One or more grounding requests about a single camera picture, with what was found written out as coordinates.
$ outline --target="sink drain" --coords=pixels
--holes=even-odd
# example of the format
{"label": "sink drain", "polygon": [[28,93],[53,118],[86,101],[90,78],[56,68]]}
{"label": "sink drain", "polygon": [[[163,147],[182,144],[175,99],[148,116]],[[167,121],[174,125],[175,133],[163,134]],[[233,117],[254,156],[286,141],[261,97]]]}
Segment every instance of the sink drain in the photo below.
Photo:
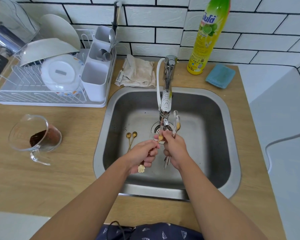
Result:
{"label": "sink drain", "polygon": [[[167,127],[167,129],[169,131],[172,131],[171,127],[172,127],[172,123],[169,122],[169,126]],[[157,121],[151,128],[151,134],[159,134],[159,131],[160,131],[160,121]]]}

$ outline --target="person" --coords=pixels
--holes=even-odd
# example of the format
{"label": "person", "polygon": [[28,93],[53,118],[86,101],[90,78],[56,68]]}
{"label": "person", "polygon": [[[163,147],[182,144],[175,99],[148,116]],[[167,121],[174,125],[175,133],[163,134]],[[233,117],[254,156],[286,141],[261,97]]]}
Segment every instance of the person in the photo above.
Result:
{"label": "person", "polygon": [[31,240],[267,239],[209,181],[189,156],[182,137],[176,135],[173,138],[170,131],[163,131],[163,136],[164,154],[171,156],[171,164],[180,172],[201,233],[167,223],[134,228],[121,227],[119,224],[103,225],[128,175],[137,173],[142,161],[145,167],[151,167],[160,145],[155,140],[148,140],[136,144],[128,153],[118,158],[88,188],[49,219]]}

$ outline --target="glass pitcher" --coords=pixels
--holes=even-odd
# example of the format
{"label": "glass pitcher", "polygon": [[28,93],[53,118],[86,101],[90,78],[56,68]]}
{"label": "glass pitcher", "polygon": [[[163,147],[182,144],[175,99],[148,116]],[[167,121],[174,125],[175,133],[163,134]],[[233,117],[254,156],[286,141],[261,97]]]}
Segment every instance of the glass pitcher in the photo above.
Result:
{"label": "glass pitcher", "polygon": [[30,158],[37,163],[50,165],[40,161],[45,158],[40,152],[50,152],[61,143],[61,133],[40,115],[24,115],[12,128],[8,141],[9,145],[18,151],[30,151]]}

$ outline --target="sink basin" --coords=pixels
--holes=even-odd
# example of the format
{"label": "sink basin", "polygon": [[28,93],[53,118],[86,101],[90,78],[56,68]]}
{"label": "sink basin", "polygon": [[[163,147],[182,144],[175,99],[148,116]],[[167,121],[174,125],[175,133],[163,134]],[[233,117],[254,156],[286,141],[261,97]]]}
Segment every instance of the sink basin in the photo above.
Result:
{"label": "sink basin", "polygon": [[[173,88],[172,110],[180,115],[182,136],[190,157],[212,184],[227,198],[238,189],[241,178],[230,113],[215,93],[198,88]],[[122,88],[113,94],[105,112],[93,167],[96,177],[127,153],[127,132],[137,132],[132,146],[158,132],[159,111],[153,88]],[[189,200],[182,178],[172,164],[164,169],[161,146],[151,168],[128,176],[121,194]]]}

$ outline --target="hand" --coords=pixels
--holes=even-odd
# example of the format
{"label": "hand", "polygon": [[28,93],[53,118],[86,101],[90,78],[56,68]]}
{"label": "hand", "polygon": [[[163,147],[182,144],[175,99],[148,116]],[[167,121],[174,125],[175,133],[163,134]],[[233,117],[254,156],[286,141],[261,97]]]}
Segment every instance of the hand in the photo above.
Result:
{"label": "hand", "polygon": [[129,163],[130,173],[137,173],[138,166],[142,161],[144,161],[143,165],[146,168],[151,167],[159,148],[160,145],[155,140],[147,140],[136,144],[123,156]]}
{"label": "hand", "polygon": [[165,141],[163,153],[165,156],[171,157],[170,162],[172,165],[180,170],[180,165],[184,161],[191,159],[184,139],[179,135],[176,135],[176,138],[173,138],[172,132],[169,130],[163,131],[162,135],[164,136]]}

